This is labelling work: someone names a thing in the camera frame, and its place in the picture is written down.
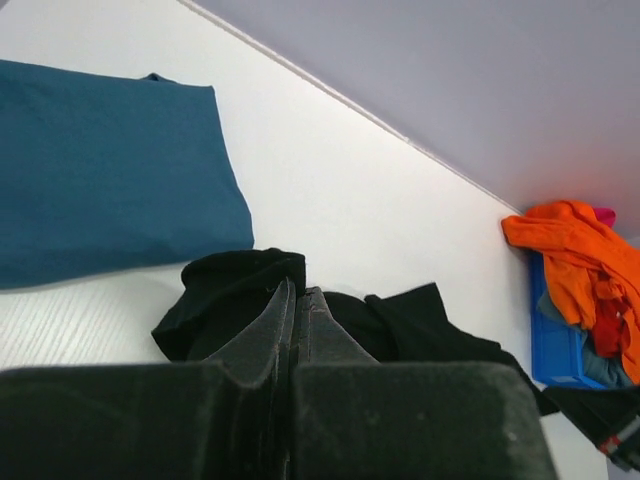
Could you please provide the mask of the black t-shirt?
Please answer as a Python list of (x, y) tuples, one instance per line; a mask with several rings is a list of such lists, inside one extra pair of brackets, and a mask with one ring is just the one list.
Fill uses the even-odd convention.
[[(185, 290), (152, 337), (171, 361), (203, 360), (247, 327), (286, 280), (306, 285), (303, 255), (279, 249), (217, 253), (188, 264)], [(395, 296), (324, 295), (333, 319), (374, 359), (388, 362), (482, 361), (524, 371), (493, 340), (473, 336), (447, 318), (440, 292), (427, 284)], [(639, 466), (639, 390), (531, 388), (538, 411), (565, 414), (616, 463)]]

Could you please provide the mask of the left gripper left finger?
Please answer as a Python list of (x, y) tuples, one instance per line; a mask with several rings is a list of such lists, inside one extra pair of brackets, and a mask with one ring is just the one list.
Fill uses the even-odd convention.
[(283, 479), (296, 292), (199, 362), (1, 375), (5, 479)]

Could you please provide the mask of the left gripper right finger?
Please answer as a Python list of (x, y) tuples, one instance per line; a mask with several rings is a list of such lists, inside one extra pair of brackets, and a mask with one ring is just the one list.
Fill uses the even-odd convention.
[(553, 479), (528, 376), (504, 364), (374, 359), (314, 289), (293, 375), (296, 479)]

